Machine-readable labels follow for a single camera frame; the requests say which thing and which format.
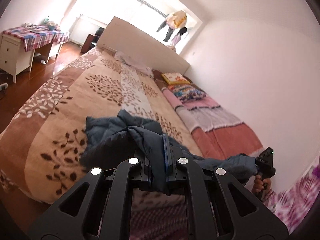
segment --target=yellow pillow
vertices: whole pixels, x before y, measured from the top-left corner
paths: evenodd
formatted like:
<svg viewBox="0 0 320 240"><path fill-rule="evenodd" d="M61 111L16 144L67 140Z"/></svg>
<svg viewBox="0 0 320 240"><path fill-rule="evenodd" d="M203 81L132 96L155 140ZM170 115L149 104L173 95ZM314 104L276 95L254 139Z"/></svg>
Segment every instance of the yellow pillow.
<svg viewBox="0 0 320 240"><path fill-rule="evenodd" d="M190 85L190 82L186 80L180 73L163 73L161 76L168 85Z"/></svg>

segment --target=pillow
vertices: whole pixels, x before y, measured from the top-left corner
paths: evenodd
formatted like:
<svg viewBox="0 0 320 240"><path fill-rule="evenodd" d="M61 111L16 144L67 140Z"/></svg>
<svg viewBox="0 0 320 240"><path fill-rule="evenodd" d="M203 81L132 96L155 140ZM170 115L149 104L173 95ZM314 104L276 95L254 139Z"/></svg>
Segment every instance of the pillow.
<svg viewBox="0 0 320 240"><path fill-rule="evenodd" d="M168 89L182 102L200 100L206 96L202 92L191 85L168 86Z"/></svg>
<svg viewBox="0 0 320 240"><path fill-rule="evenodd" d="M164 73L161 74L168 85L190 84L180 73Z"/></svg>

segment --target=pink blanket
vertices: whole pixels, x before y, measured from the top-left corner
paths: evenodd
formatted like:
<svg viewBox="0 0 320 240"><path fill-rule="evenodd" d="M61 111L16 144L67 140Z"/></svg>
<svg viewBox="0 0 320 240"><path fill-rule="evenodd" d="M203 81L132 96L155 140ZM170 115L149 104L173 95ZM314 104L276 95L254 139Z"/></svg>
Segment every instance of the pink blanket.
<svg viewBox="0 0 320 240"><path fill-rule="evenodd" d="M182 103L167 88L162 93L188 128L204 157L223 160L239 153L250 155L262 148L252 129L209 95L201 100Z"/></svg>

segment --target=metal screw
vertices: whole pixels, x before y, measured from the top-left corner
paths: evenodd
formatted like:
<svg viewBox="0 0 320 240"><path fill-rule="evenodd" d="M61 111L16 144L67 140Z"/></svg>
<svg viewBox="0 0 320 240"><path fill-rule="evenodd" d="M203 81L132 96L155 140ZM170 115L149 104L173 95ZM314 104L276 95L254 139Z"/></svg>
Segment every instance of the metal screw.
<svg viewBox="0 0 320 240"><path fill-rule="evenodd" d="M188 159L187 158L180 158L178 160L178 162L181 163L181 164L187 164L188 163Z"/></svg>
<svg viewBox="0 0 320 240"><path fill-rule="evenodd" d="M130 158L129 159L129 163L130 164L137 164L139 162L139 159L138 158Z"/></svg>
<svg viewBox="0 0 320 240"><path fill-rule="evenodd" d="M101 173L101 169L100 168L93 168L92 170L91 170L91 174L92 175L98 175L98 174L100 174Z"/></svg>
<svg viewBox="0 0 320 240"><path fill-rule="evenodd" d="M224 174L226 174L226 170L223 168L217 168L216 173L219 175L224 175Z"/></svg>

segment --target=blue bowl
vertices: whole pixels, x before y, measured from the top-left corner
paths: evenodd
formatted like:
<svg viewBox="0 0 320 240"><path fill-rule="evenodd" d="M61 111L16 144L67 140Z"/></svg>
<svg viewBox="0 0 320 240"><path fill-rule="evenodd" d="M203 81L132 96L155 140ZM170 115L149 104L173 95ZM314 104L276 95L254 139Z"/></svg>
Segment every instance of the blue bowl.
<svg viewBox="0 0 320 240"><path fill-rule="evenodd" d="M53 25L48 25L50 31L54 31L57 27Z"/></svg>

